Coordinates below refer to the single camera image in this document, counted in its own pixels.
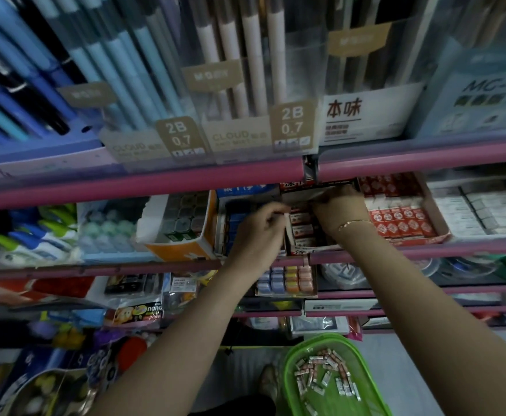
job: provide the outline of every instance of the person's right hand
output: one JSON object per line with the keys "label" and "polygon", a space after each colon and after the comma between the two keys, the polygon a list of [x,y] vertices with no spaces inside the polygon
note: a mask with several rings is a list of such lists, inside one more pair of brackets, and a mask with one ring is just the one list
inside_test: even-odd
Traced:
{"label": "person's right hand", "polygon": [[[365,206],[365,196],[355,190],[351,184],[330,188],[316,201],[312,202],[311,206],[322,229],[335,240],[338,240],[339,228],[344,223],[352,220],[371,222],[367,206]],[[369,225],[363,222],[356,223],[355,226],[357,225],[369,228]]]}

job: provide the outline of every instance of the red round object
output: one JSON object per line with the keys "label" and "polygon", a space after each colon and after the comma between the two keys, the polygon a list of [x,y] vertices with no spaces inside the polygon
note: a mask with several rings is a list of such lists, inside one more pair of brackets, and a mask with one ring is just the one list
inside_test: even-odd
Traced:
{"label": "red round object", "polygon": [[147,342],[141,337],[130,337],[120,348],[117,355],[118,368],[124,372],[130,369],[138,357],[147,350]]}

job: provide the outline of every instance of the gold bracelet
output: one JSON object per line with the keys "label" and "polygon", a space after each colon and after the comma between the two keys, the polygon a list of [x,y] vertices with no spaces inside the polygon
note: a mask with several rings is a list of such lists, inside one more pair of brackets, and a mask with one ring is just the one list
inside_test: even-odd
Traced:
{"label": "gold bracelet", "polygon": [[347,226],[349,226],[351,223],[355,223],[355,222],[370,223],[374,227],[374,224],[369,220],[355,219],[355,220],[348,220],[346,223],[340,224],[340,226],[338,227],[338,231],[341,231],[342,229],[347,228]]}

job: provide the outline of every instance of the plastic tray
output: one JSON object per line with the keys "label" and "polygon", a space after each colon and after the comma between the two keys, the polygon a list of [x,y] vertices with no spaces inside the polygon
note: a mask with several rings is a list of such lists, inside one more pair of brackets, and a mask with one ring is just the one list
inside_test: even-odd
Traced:
{"label": "plastic tray", "polygon": [[[333,372],[333,377],[325,389],[325,395],[319,395],[311,388],[307,389],[305,396],[300,397],[298,384],[293,373],[297,371],[296,362],[303,358],[308,358],[316,354],[319,350],[330,348],[335,350],[344,360],[347,368],[351,372],[352,381],[357,385],[357,390],[361,397],[358,401],[355,396],[340,396],[336,388],[334,378],[337,372]],[[317,380],[321,380],[322,369],[317,374]],[[371,374],[368,371],[367,363],[355,348],[352,342],[337,334],[324,334],[313,337],[310,340],[299,343],[292,348],[284,363],[282,372],[284,395],[294,416],[310,416],[303,402],[306,400],[314,407],[319,415],[324,416],[342,416],[342,415],[370,415],[391,416],[392,413],[388,405],[382,399],[380,392],[376,388]]]}

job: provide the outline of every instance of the shoe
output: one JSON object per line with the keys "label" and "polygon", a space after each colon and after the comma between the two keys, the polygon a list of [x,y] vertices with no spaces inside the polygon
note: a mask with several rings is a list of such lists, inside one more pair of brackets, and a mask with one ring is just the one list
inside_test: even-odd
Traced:
{"label": "shoe", "polygon": [[274,403],[278,398],[278,371],[273,364],[265,365],[258,379],[259,394],[268,395]]}

